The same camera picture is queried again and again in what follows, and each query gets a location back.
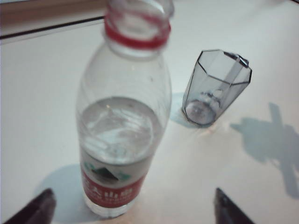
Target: plastic water bottle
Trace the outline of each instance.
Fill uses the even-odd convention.
[[[171,0],[110,0],[106,42],[83,75],[77,127],[85,202],[101,217],[132,207],[163,136],[171,83],[160,55]]]

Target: dark object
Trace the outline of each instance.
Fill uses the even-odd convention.
[[[201,127],[213,124],[249,85],[248,60],[222,50],[203,50],[186,88],[182,111]]]
[[[50,224],[55,207],[54,193],[46,189],[4,224]]]
[[[104,183],[116,183],[118,178],[115,177],[107,168],[92,169],[94,177]]]
[[[216,224],[254,224],[219,188],[214,205]]]

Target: bottle opening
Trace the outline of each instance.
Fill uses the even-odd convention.
[[[110,0],[106,35],[135,49],[157,49],[166,44],[173,14],[171,0]]]

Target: red label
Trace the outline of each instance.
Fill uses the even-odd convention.
[[[138,181],[118,189],[107,188],[92,181],[82,171],[83,188],[88,198],[95,204],[106,208],[117,208],[132,201],[140,191],[145,175]]]

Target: transparent plastic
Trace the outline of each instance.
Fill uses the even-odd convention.
[[[151,41],[159,35],[163,22],[158,23],[158,29],[151,27],[155,33],[143,26],[139,29],[136,17],[156,17],[169,25],[168,18],[173,12],[172,2],[166,0],[111,0],[108,9],[106,23],[113,24],[111,27],[125,38],[140,41]],[[126,19],[119,20],[120,14]],[[90,195],[96,192],[97,197],[104,197],[109,192],[93,190],[90,183],[96,182],[112,192],[118,187],[125,188],[127,177],[144,178],[169,118],[171,82],[161,56],[164,44],[140,48],[109,35],[105,38],[81,79],[76,117],[85,202],[101,217],[112,218],[132,207],[135,198],[119,207],[105,207]],[[114,192],[113,197],[122,194]]]
[[[204,50],[186,88],[182,111],[199,126],[213,124],[249,85],[248,60],[222,50]]]

